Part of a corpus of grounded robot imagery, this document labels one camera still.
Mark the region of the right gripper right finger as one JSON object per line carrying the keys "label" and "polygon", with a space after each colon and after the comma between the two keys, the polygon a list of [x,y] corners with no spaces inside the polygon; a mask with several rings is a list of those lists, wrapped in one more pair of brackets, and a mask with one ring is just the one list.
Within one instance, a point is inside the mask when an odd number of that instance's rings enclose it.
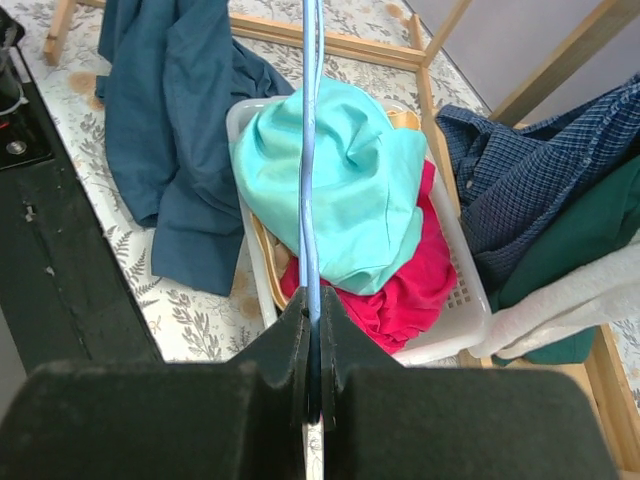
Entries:
{"label": "right gripper right finger", "polygon": [[614,479],[589,400],[565,374],[417,368],[322,291],[328,479]]}

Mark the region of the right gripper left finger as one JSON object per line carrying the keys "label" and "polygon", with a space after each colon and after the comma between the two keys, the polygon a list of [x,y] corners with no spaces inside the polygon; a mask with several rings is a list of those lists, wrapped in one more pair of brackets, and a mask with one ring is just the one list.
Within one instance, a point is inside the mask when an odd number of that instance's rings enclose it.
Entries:
{"label": "right gripper left finger", "polygon": [[310,323],[298,291],[224,363],[57,361],[1,423],[5,479],[301,479]]}

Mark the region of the magenta garment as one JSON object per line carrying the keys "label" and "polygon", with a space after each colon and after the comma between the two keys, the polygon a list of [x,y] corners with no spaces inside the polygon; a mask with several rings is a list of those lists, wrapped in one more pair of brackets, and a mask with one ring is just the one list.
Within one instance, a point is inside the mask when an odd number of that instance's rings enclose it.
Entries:
{"label": "magenta garment", "polygon": [[354,170],[313,186],[323,283],[353,322],[388,353],[429,330],[457,274],[430,199],[435,167]]}

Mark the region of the teal t shirt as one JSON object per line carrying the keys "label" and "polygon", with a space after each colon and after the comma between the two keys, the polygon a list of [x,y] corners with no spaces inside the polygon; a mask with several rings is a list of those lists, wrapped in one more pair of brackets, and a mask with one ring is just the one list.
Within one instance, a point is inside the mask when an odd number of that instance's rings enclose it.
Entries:
{"label": "teal t shirt", "polygon": [[[231,149],[238,191],[288,249],[299,251],[302,91],[264,107]],[[322,279],[373,295],[414,255],[425,135],[395,127],[362,89],[324,78],[316,105],[313,222]]]}

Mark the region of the dark blue garment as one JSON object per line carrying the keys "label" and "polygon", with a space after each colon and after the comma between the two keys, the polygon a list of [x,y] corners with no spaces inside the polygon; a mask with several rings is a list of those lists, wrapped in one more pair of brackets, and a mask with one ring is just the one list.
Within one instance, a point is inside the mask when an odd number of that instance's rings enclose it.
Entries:
{"label": "dark blue garment", "polygon": [[226,116],[291,85],[232,36],[224,1],[110,1],[96,92],[106,159],[134,221],[154,232],[155,276],[231,292],[244,228]]}

